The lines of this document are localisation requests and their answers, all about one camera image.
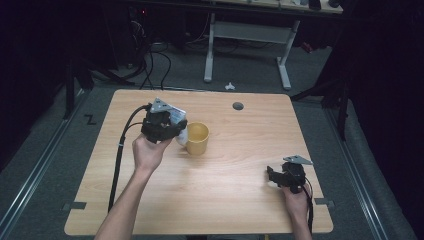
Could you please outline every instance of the yellow cup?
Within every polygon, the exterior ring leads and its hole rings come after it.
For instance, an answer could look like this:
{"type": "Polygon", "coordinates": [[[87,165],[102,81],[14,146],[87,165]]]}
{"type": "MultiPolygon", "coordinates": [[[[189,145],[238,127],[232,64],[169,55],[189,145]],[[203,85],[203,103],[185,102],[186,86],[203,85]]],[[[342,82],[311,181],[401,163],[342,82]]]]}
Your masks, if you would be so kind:
{"type": "Polygon", "coordinates": [[[191,155],[201,155],[206,151],[208,144],[209,129],[200,122],[193,122],[187,125],[188,141],[187,152],[191,155]]]}

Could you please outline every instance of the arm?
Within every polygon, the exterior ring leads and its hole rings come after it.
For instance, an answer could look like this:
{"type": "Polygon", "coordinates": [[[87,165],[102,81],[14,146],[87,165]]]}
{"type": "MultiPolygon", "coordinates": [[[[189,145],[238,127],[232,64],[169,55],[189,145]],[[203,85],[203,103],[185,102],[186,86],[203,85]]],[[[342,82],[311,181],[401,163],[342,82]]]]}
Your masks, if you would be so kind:
{"type": "Polygon", "coordinates": [[[100,226],[95,239],[131,239],[141,195],[171,141],[169,139],[154,144],[143,136],[134,140],[134,173],[100,226]]]}
{"type": "MultiPolygon", "coordinates": [[[[308,192],[310,191],[309,186],[305,185],[305,188],[308,192]]],[[[288,187],[282,187],[282,191],[286,200],[287,212],[292,221],[294,238],[296,240],[311,240],[312,235],[307,221],[308,202],[306,194],[303,191],[293,194],[288,187]]]]}

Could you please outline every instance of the white desk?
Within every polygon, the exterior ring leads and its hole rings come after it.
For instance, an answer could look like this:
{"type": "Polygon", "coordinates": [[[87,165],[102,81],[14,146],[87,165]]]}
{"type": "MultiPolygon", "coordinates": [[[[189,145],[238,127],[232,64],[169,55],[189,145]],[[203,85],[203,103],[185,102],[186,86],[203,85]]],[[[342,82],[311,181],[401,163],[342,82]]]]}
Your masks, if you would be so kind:
{"type": "MultiPolygon", "coordinates": [[[[285,8],[290,10],[312,11],[309,7],[302,5],[295,5],[291,0],[215,0],[215,2],[235,3],[251,5],[252,7],[271,7],[271,8],[285,8]]],[[[341,14],[343,9],[332,8],[328,5],[327,1],[321,0],[322,13],[337,13],[341,14]]],[[[297,29],[300,21],[295,21],[291,28],[271,27],[264,25],[243,24],[234,22],[216,21],[215,14],[211,15],[210,30],[209,30],[209,46],[208,54],[206,56],[205,66],[205,82],[212,81],[213,72],[213,44],[215,37],[232,38],[240,40],[271,42],[284,44],[282,56],[277,58],[277,66],[280,72],[281,82],[284,89],[290,90],[291,84],[287,75],[286,61],[289,56],[294,38],[296,37],[297,29]]]]}

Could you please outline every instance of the wooden table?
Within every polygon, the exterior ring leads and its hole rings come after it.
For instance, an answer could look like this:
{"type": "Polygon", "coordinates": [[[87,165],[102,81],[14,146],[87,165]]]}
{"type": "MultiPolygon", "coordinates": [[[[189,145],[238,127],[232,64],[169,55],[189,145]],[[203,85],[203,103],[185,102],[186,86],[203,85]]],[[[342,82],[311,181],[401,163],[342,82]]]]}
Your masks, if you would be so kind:
{"type": "MultiPolygon", "coordinates": [[[[290,98],[282,94],[118,90],[99,133],[65,232],[94,235],[107,215],[117,143],[131,113],[155,97],[187,111],[189,122],[210,129],[206,153],[189,155],[176,141],[166,149],[137,213],[134,234],[289,233],[290,219],[280,189],[268,181],[266,166],[281,172],[283,157],[310,159],[290,98]],[[244,109],[233,109],[241,102],[244,109]]],[[[140,112],[134,122],[140,122],[140,112]]],[[[133,171],[127,133],[116,196],[133,171]]],[[[304,166],[314,198],[323,194],[312,166],[304,166]]],[[[314,206],[314,232],[333,228],[326,205],[314,206]]]]}

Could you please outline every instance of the table leg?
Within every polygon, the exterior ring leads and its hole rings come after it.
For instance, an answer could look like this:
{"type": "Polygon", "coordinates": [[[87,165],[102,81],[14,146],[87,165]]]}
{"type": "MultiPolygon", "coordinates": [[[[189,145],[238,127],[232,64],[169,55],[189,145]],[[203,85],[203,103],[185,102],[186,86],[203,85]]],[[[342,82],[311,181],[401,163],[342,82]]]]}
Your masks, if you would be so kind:
{"type": "Polygon", "coordinates": [[[206,56],[206,66],[205,66],[205,82],[212,81],[212,70],[213,70],[213,40],[215,35],[215,13],[211,14],[211,23],[209,27],[209,47],[208,55],[206,56]]]}
{"type": "Polygon", "coordinates": [[[298,20],[294,22],[293,27],[290,31],[289,38],[287,40],[284,52],[283,52],[283,56],[277,58],[277,64],[278,64],[278,69],[280,71],[281,82],[283,83],[283,88],[286,90],[291,89],[289,76],[287,75],[286,61],[287,61],[287,57],[289,56],[290,49],[293,45],[294,38],[296,37],[299,24],[300,24],[300,21],[298,20]]]}

